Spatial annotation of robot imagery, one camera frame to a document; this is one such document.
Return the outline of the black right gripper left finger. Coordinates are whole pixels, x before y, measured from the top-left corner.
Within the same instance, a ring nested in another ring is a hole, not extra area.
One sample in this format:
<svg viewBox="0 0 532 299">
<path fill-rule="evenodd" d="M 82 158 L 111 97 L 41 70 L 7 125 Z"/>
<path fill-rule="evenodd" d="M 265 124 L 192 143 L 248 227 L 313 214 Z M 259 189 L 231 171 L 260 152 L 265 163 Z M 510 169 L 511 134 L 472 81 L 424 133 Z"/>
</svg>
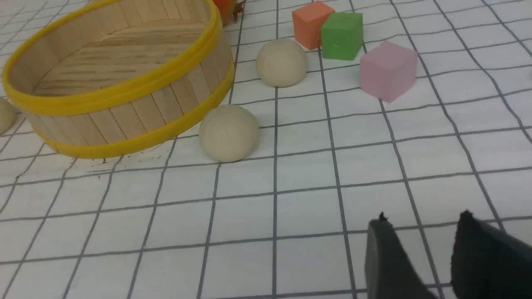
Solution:
<svg viewBox="0 0 532 299">
<path fill-rule="evenodd" d="M 365 249 L 369 299 L 435 299 L 420 280 L 393 225 L 381 212 L 369 221 Z"/>
</svg>

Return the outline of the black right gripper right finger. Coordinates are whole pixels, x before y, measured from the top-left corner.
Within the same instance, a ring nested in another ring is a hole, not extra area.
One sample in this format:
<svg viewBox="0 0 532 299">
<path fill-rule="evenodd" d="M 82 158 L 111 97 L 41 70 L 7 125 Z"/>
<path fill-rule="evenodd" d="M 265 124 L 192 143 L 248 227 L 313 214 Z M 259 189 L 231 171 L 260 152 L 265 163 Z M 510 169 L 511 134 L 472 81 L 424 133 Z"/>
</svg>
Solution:
<svg viewBox="0 0 532 299">
<path fill-rule="evenodd" d="M 466 210 L 453 245 L 451 286 L 458 299 L 530 299 L 532 248 Z"/>
</svg>

